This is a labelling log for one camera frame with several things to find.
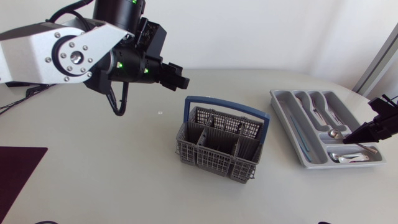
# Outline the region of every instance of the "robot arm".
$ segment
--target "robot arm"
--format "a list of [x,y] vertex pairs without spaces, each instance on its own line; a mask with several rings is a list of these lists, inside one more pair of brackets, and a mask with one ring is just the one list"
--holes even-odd
[[130,33],[96,21],[89,31],[44,22],[0,34],[0,83],[80,83]]
[[[93,19],[75,9],[82,0],[56,12],[44,23],[0,34],[0,83],[80,83],[108,97],[121,116],[128,83],[160,83],[171,90],[186,89],[182,67],[162,63],[166,31],[141,17],[145,0],[97,0]],[[65,13],[77,19],[55,21]],[[117,109],[112,82],[123,82],[122,108]]]
[[347,136],[343,143],[379,142],[398,133],[398,106],[386,95],[369,102],[372,110],[378,113],[373,121],[365,122],[357,130]]

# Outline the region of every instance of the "basket compartment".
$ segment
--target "basket compartment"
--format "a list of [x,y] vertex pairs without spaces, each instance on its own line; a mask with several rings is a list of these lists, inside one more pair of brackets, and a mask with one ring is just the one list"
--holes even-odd
[[183,123],[177,134],[177,152],[180,154],[181,162],[195,165],[195,153],[197,142],[200,139],[204,126],[196,123]]

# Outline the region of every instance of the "white wall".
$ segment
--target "white wall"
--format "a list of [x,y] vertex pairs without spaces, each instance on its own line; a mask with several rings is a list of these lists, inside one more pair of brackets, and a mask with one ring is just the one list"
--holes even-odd
[[[1,0],[0,32],[75,0]],[[79,11],[91,17],[94,3]],[[352,88],[398,22],[396,0],[147,0],[168,32],[162,56],[184,68],[293,70]]]

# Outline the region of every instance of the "blue handle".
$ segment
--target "blue handle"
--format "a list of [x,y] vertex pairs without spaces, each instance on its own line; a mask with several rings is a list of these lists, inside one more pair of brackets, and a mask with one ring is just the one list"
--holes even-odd
[[210,105],[223,106],[226,108],[231,108],[243,113],[250,114],[252,116],[264,120],[264,124],[262,126],[261,138],[260,138],[260,144],[264,144],[264,141],[266,140],[269,120],[271,118],[268,114],[259,111],[257,109],[251,108],[249,106],[245,106],[239,103],[234,103],[226,100],[220,100],[204,96],[187,96],[185,99],[184,123],[188,121],[191,103],[206,103]]

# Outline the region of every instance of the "white table surface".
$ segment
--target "white table surface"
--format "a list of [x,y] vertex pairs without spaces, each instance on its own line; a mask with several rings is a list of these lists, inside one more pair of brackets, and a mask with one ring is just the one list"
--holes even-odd
[[[333,90],[360,123],[376,115],[367,99],[292,72],[184,75],[190,85],[177,92],[131,84],[123,117],[84,84],[55,86],[0,116],[0,146],[49,149],[3,223],[397,223],[398,136],[378,144],[384,166],[306,170],[269,90]],[[1,85],[0,106],[22,98],[24,90]],[[187,95],[235,101],[271,115],[254,180],[240,184],[180,162],[175,137]]]

